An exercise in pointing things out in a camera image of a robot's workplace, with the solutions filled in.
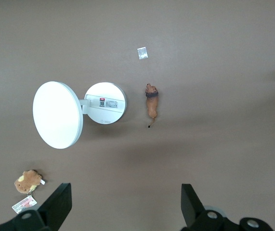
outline brown floor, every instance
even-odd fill
[[[111,125],[85,115],[78,142],[54,149],[32,117],[52,80],[80,98],[113,82],[127,111]],[[150,129],[148,82],[160,96]],[[182,183],[231,221],[275,230],[275,1],[0,1],[0,223],[29,169],[47,181],[41,204],[72,183],[64,231],[180,230]]]

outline white tag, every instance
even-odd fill
[[[36,200],[33,199],[32,196],[26,197],[24,200],[20,201],[19,203],[16,203],[12,206],[12,209],[17,213],[23,212],[25,209],[32,207],[36,204]]]

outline toy tail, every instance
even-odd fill
[[[156,118],[153,117],[151,123],[148,125],[148,128],[156,121]]]

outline brown plush toy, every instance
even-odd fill
[[[20,193],[30,193],[41,183],[42,176],[34,170],[25,171],[14,183]]]
[[[151,86],[150,83],[146,86],[146,103],[148,108],[148,115],[152,118],[151,123],[148,125],[148,128],[155,122],[157,117],[157,103],[158,103],[158,91],[155,86]]]

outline label sticker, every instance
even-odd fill
[[[106,107],[118,108],[118,102],[117,101],[106,101]]]
[[[23,212],[26,208],[32,207],[36,205],[37,202],[35,199],[33,199],[32,196],[26,197],[24,200],[21,200],[20,202],[16,203],[12,206],[12,209],[17,213],[20,214]]]
[[[105,107],[105,98],[100,98],[100,107]]]

